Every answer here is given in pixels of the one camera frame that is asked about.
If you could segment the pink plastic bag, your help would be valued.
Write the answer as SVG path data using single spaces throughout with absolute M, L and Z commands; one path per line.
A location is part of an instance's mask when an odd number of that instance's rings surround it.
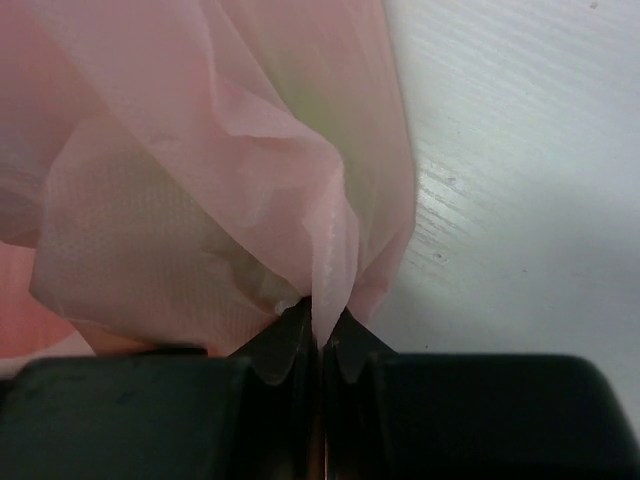
M 1 358 L 369 320 L 415 222 L 382 1 L 5 1 Z

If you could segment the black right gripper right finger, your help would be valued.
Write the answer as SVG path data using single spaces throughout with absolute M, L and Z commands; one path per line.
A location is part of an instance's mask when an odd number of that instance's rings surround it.
M 635 479 L 639 445 L 575 356 L 402 354 L 344 312 L 323 350 L 330 479 Z

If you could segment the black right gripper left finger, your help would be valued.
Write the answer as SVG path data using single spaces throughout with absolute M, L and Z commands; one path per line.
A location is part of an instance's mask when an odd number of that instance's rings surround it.
M 316 479 L 317 380 L 309 299 L 223 358 L 34 361 L 1 385 L 1 475 Z

